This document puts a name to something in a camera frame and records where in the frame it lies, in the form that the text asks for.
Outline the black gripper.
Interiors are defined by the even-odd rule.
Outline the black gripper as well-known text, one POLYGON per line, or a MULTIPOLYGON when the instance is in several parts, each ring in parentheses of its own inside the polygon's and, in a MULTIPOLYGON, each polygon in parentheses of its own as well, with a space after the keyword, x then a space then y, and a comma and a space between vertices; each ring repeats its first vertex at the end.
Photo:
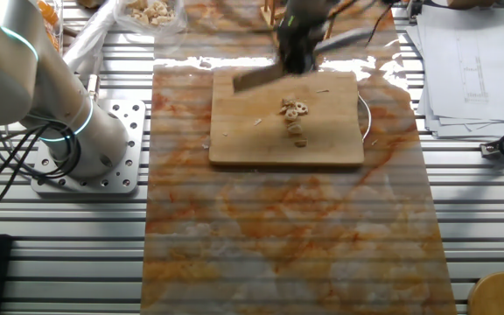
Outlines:
MULTIPOLYGON (((322 40, 322 12, 287 8, 276 28, 276 37, 280 49, 314 47, 322 40)), ((283 53, 283 67, 288 74, 305 74, 317 69, 316 58, 310 51, 289 50, 283 53)))

